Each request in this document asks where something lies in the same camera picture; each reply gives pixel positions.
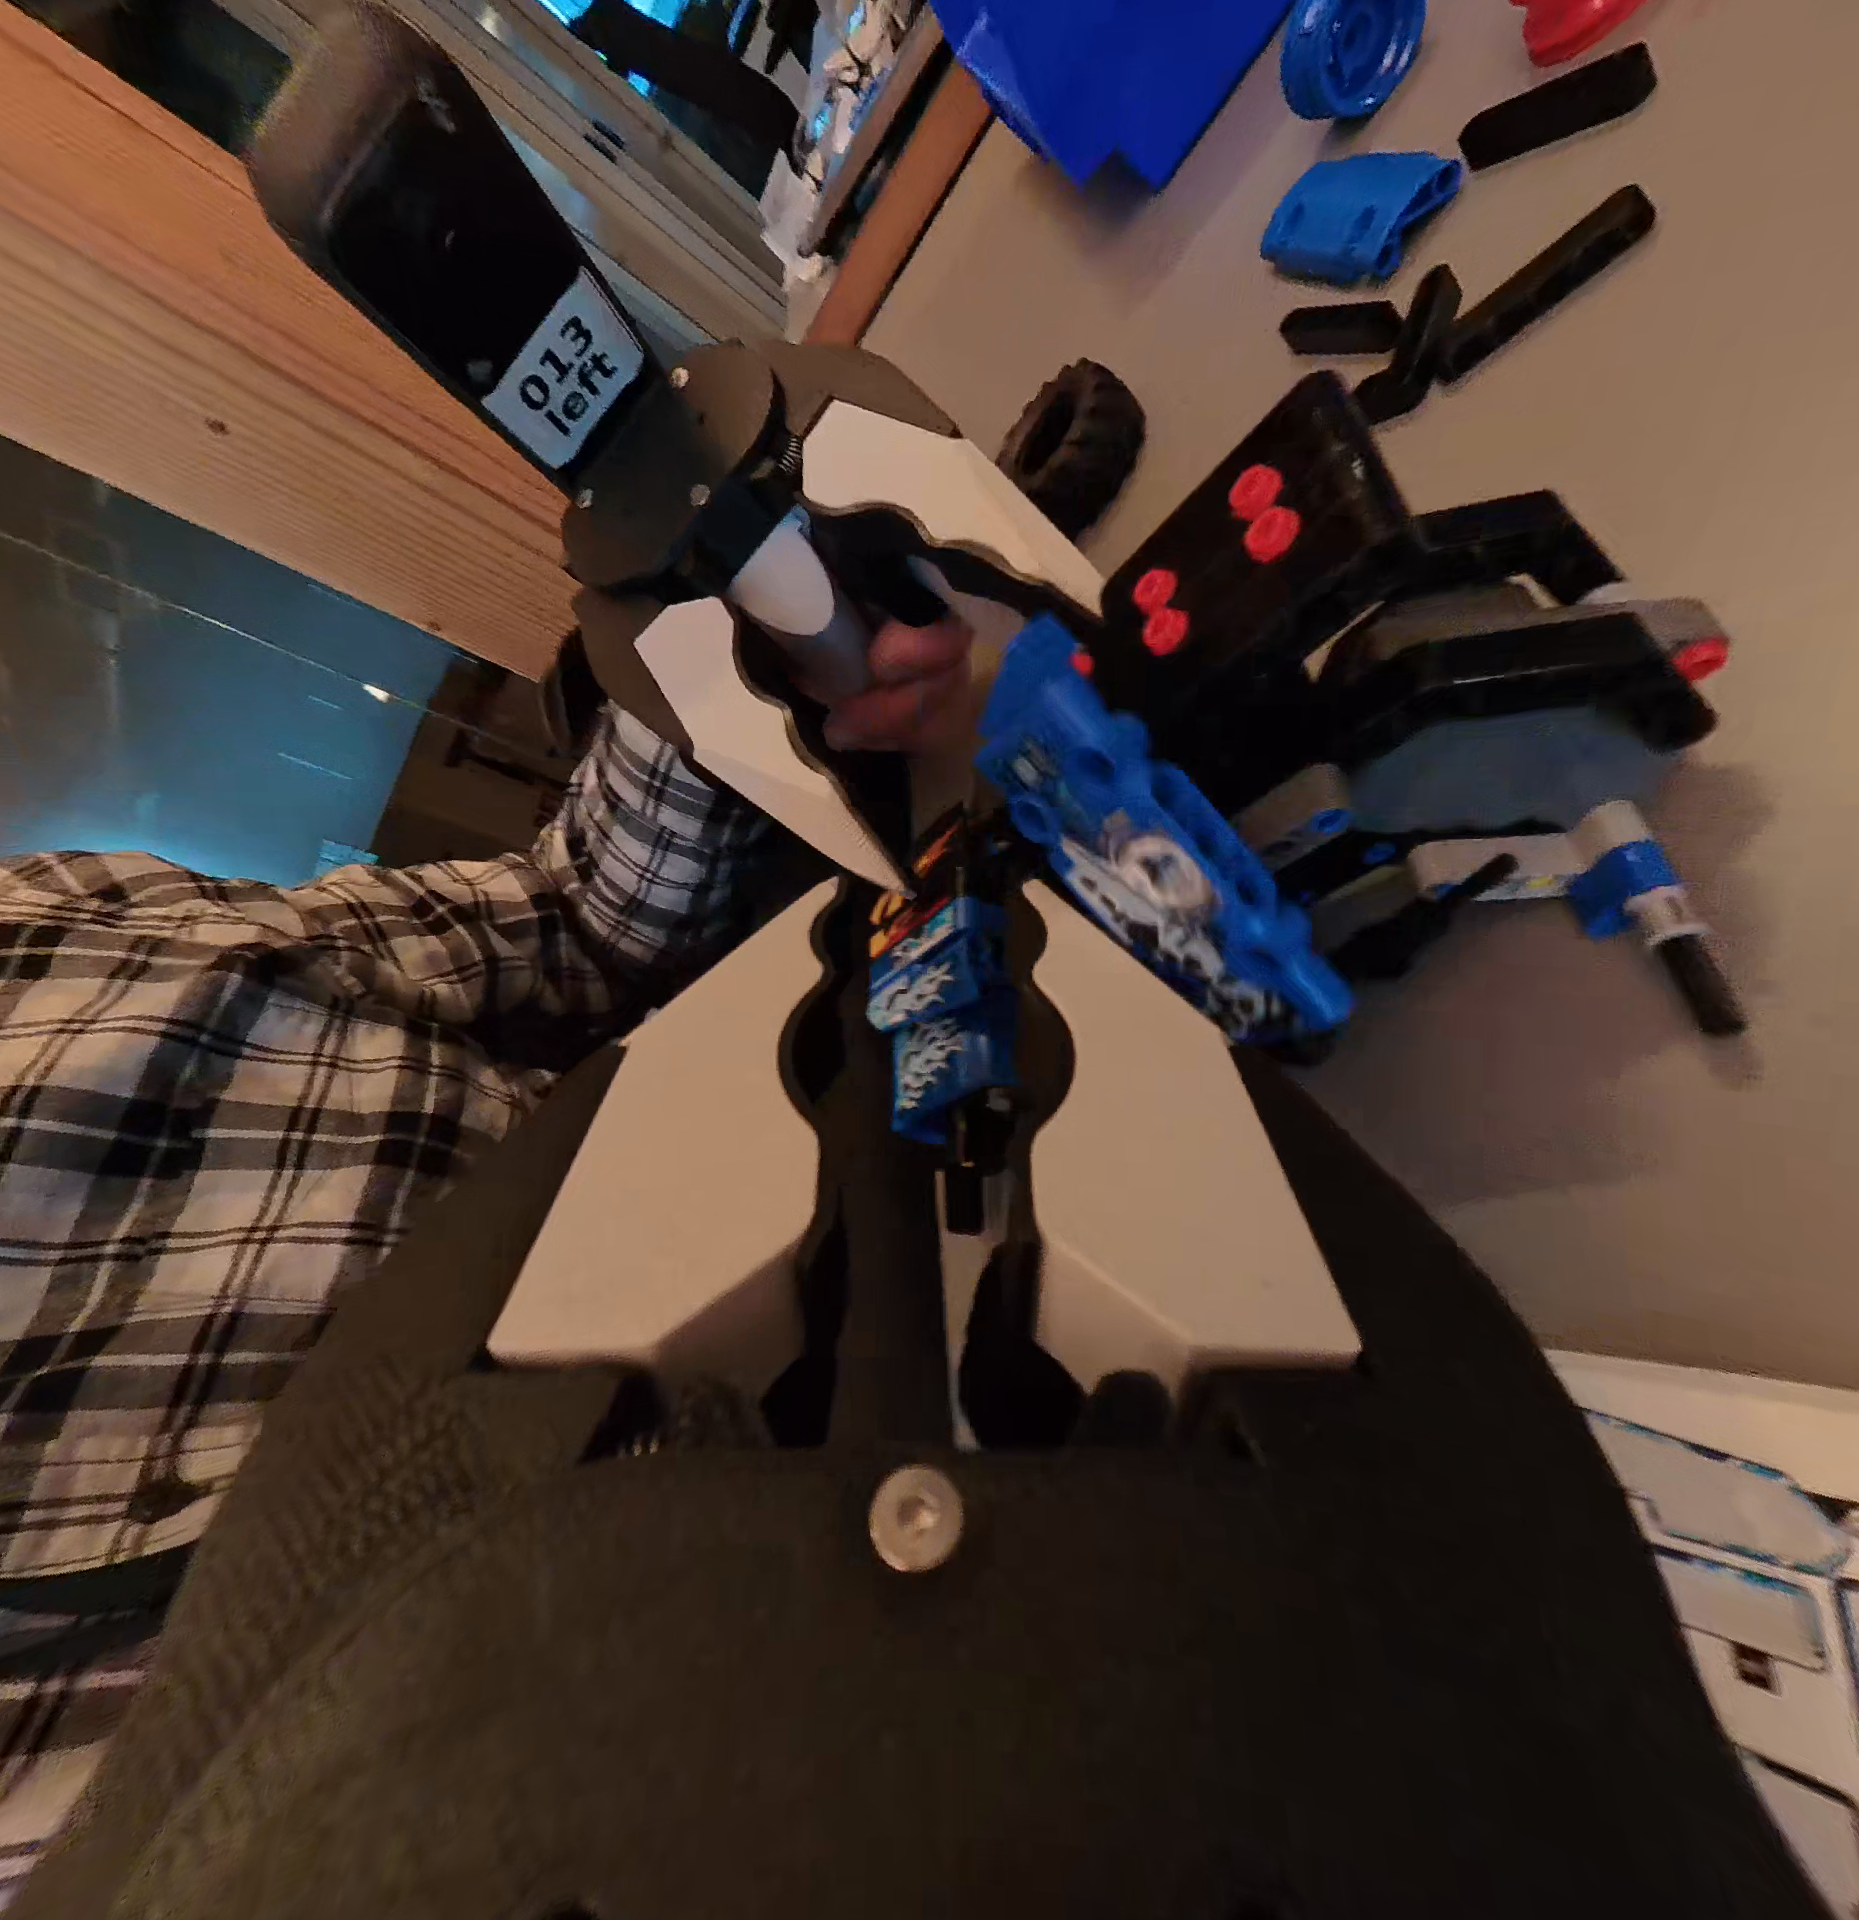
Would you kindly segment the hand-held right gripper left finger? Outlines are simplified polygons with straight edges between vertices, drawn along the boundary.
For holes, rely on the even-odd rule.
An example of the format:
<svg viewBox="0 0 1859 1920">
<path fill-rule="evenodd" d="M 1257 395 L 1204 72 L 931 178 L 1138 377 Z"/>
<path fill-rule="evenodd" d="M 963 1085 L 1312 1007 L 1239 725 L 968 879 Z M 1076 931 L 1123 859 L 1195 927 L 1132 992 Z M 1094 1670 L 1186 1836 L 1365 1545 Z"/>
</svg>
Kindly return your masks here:
<svg viewBox="0 0 1859 1920">
<path fill-rule="evenodd" d="M 488 1352 L 511 1367 L 781 1373 L 821 1143 L 783 1035 L 823 982 L 813 887 L 624 1044 Z"/>
</svg>

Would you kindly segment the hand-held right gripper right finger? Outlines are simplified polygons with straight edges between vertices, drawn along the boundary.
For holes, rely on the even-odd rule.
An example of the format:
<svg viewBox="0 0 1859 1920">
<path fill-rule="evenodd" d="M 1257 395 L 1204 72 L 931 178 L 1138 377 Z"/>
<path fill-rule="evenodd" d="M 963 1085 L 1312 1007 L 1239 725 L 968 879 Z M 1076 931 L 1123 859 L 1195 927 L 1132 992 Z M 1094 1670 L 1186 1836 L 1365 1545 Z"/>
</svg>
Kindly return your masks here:
<svg viewBox="0 0 1859 1920">
<path fill-rule="evenodd" d="M 1028 883 L 1072 1067 L 1031 1143 L 1038 1346 L 1065 1370 L 1346 1370 L 1358 1334 L 1227 1035 Z"/>
</svg>

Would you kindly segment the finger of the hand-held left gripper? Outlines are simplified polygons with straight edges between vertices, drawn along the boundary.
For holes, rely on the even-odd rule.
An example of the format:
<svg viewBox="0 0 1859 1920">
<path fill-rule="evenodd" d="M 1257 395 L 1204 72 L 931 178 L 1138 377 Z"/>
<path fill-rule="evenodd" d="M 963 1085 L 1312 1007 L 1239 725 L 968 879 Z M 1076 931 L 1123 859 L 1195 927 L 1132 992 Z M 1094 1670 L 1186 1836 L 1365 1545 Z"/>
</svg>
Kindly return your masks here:
<svg viewBox="0 0 1859 1920">
<path fill-rule="evenodd" d="M 847 553 L 895 556 L 963 610 L 1101 622 L 1105 575 L 963 434 L 834 398 L 802 441 L 802 501 Z"/>
<path fill-rule="evenodd" d="M 791 700 L 751 682 L 739 652 L 743 622 L 719 598 L 660 604 L 634 638 L 686 752 L 764 817 L 847 876 L 887 893 L 908 880 L 841 777 L 796 729 Z"/>
</svg>

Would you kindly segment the blue skull sticker panel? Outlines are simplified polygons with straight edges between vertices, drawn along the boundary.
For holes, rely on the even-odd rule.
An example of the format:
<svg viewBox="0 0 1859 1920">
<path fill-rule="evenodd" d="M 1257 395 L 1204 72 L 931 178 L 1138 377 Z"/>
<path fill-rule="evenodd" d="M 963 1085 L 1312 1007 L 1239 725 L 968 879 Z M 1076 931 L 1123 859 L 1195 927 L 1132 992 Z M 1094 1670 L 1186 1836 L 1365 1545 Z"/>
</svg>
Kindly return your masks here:
<svg viewBox="0 0 1859 1920">
<path fill-rule="evenodd" d="M 1078 907 L 1233 1044 L 1310 1042 L 1353 1014 L 1305 913 L 1136 716 L 1111 710 L 1051 616 L 1008 643 L 977 772 Z"/>
</svg>

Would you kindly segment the toy brick truck model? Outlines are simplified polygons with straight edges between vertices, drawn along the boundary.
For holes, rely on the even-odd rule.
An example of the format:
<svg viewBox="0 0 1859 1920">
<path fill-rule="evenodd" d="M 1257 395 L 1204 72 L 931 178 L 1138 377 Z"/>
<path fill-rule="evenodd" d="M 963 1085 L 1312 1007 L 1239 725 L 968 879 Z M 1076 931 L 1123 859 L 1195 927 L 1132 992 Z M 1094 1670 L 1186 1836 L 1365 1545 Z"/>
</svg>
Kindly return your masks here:
<svg viewBox="0 0 1859 1920">
<path fill-rule="evenodd" d="M 1559 900 L 1589 940 L 1655 960 L 1704 1035 L 1746 1034 L 1646 820 L 1713 733 L 1728 636 L 1696 600 L 1636 595 L 1557 493 L 1414 514 L 1346 382 L 1316 371 L 1113 574 L 1096 633 L 1055 619 L 1350 994 L 1399 981 L 1470 907 Z M 982 805 L 918 840 L 917 902 L 887 899 L 867 946 L 893 1125 L 940 1157 L 956 1233 L 982 1231 L 984 1179 L 1028 1167 L 1072 1067 L 1025 886 L 1105 931 L 978 785 Z"/>
</svg>

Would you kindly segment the person's left hand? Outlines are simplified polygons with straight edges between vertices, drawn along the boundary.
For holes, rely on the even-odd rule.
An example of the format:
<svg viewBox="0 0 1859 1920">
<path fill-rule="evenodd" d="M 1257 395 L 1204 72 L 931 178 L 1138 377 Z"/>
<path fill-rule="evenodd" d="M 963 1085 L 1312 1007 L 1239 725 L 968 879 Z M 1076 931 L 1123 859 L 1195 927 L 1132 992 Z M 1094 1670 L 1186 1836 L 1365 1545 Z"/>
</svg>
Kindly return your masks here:
<svg viewBox="0 0 1859 1920">
<path fill-rule="evenodd" d="M 959 617 L 912 626 L 896 617 L 876 629 L 867 685 L 828 704 L 823 740 L 837 752 L 917 757 L 940 750 L 972 715 L 974 636 Z"/>
</svg>

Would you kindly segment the black rubber tyre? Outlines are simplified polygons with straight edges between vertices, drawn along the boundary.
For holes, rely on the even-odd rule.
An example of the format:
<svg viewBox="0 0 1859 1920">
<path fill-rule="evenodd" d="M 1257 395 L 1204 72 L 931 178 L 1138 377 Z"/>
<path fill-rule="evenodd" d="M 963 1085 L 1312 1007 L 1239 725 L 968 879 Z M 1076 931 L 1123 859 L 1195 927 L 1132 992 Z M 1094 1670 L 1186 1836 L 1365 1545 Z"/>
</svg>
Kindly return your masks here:
<svg viewBox="0 0 1859 1920">
<path fill-rule="evenodd" d="M 1081 359 L 1038 390 L 995 454 L 999 472 L 1067 541 L 1083 541 L 1118 501 L 1149 437 L 1123 377 Z"/>
</svg>

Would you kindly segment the wooden board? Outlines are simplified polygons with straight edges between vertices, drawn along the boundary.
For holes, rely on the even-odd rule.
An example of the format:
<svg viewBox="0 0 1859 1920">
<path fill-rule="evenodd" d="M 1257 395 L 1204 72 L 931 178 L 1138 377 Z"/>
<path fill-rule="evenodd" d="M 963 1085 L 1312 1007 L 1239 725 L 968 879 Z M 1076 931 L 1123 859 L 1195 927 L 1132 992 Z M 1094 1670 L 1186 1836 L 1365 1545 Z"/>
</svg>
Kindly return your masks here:
<svg viewBox="0 0 1859 1920">
<path fill-rule="evenodd" d="M 270 230 L 243 167 L 0 4 L 0 434 L 525 679 L 560 501 Z"/>
</svg>

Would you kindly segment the blue storage bin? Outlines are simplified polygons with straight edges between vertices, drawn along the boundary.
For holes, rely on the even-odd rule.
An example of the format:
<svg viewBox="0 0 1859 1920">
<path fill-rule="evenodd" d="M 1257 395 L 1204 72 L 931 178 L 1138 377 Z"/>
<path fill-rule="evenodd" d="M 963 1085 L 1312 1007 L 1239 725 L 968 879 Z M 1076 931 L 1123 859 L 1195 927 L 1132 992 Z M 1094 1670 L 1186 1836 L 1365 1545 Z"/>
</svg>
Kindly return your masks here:
<svg viewBox="0 0 1859 1920">
<path fill-rule="evenodd" d="M 1118 167 L 1159 193 L 1289 3 L 931 3 L 999 121 L 1078 187 Z"/>
</svg>

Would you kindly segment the black angled beam piece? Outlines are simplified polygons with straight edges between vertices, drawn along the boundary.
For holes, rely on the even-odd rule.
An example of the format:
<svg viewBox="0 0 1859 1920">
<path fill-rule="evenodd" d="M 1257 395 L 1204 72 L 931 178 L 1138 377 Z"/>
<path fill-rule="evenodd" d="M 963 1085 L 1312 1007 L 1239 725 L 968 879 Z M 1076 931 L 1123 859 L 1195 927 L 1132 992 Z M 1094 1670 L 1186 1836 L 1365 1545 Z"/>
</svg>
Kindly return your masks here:
<svg viewBox="0 0 1859 1920">
<path fill-rule="evenodd" d="M 1350 395 L 1371 428 L 1385 428 L 1417 412 L 1439 382 L 1448 341 L 1464 308 L 1460 278 L 1448 263 L 1422 277 L 1412 305 L 1397 330 L 1391 362 Z"/>
</svg>

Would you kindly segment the blue curved panel piece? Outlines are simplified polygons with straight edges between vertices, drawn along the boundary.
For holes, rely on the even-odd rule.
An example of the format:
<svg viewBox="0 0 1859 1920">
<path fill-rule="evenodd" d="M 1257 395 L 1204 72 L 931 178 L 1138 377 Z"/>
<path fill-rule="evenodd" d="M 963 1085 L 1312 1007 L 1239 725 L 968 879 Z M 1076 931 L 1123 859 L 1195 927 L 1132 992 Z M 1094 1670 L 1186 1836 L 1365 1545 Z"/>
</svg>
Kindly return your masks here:
<svg viewBox="0 0 1859 1920">
<path fill-rule="evenodd" d="M 1279 200 L 1257 252 L 1293 282 L 1391 282 L 1409 233 L 1450 207 L 1466 179 L 1460 158 L 1437 152 L 1320 161 Z"/>
</svg>

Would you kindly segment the blue wheel rim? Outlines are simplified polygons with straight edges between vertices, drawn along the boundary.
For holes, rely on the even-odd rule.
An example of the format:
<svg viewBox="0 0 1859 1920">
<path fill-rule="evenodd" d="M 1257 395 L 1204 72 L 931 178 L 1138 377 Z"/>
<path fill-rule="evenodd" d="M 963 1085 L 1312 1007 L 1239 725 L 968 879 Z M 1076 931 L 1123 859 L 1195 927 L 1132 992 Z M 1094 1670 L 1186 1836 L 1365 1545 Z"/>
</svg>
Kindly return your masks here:
<svg viewBox="0 0 1859 1920">
<path fill-rule="evenodd" d="M 1295 3 L 1279 47 L 1287 107 L 1312 124 L 1365 121 L 1422 55 L 1426 3 Z"/>
</svg>

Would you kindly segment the long thin black beam piece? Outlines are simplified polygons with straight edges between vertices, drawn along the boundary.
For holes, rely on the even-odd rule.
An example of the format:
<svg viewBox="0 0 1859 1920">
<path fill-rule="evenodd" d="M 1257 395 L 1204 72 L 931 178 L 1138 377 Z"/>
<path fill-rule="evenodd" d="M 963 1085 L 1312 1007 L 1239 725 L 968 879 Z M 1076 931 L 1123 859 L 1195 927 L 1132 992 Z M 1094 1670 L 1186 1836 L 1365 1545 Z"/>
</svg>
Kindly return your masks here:
<svg viewBox="0 0 1859 1920">
<path fill-rule="evenodd" d="M 1637 184 L 1618 189 L 1450 324 L 1437 379 L 1448 388 L 1483 368 L 1636 251 L 1655 225 L 1652 197 Z"/>
</svg>

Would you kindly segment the colourful sticker sheet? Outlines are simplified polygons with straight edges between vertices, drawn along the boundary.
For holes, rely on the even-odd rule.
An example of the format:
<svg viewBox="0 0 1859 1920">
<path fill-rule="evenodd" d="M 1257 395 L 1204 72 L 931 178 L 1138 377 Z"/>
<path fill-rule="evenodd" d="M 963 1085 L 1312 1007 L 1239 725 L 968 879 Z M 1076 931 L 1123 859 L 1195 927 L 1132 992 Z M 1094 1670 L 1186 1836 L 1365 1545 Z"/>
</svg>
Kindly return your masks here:
<svg viewBox="0 0 1859 1920">
<path fill-rule="evenodd" d="M 1551 1352 L 1772 1823 L 1859 1916 L 1859 1389 Z"/>
</svg>

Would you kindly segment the red wheel rim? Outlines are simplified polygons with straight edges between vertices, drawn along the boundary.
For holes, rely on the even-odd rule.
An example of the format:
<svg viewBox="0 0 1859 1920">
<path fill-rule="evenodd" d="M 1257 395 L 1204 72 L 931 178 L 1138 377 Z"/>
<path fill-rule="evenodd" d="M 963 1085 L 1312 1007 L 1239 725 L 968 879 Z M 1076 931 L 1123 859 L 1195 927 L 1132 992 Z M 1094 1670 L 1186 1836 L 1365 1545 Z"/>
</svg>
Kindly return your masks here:
<svg viewBox="0 0 1859 1920">
<path fill-rule="evenodd" d="M 1523 16 L 1523 45 L 1535 69 L 1551 69 L 1589 54 L 1626 24 L 1645 3 L 1513 3 Z"/>
</svg>

